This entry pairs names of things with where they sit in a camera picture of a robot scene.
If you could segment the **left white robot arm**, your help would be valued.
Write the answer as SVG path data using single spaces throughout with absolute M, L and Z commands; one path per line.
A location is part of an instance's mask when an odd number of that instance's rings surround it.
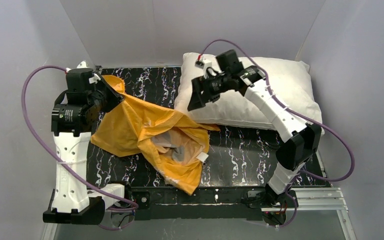
M 116 200 L 81 182 L 87 175 L 87 152 L 92 126 L 99 112 L 110 112 L 123 97 L 92 68 L 70 69 L 65 75 L 67 90 L 55 100 L 51 132 L 59 157 L 56 184 L 45 223 L 99 225 L 105 211 Z

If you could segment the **orange printed pillowcase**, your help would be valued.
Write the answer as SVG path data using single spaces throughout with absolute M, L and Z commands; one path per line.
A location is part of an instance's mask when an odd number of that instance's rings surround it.
M 103 78 L 124 100 L 104 115 L 91 143 L 117 157 L 142 154 L 167 183 L 191 196 L 201 182 L 209 132 L 219 127 L 129 95 L 121 78 Z

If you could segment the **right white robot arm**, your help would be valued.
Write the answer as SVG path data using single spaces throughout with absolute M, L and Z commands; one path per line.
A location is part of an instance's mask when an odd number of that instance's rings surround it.
M 286 194 L 289 184 L 317 150 L 322 129 L 291 110 L 277 98 L 271 88 L 269 74 L 256 62 L 244 67 L 231 49 L 216 57 L 220 70 L 199 54 L 194 65 L 202 75 L 191 80 L 188 112 L 206 108 L 229 91 L 240 94 L 267 118 L 281 137 L 283 145 L 276 151 L 277 166 L 265 185 L 267 194 Z

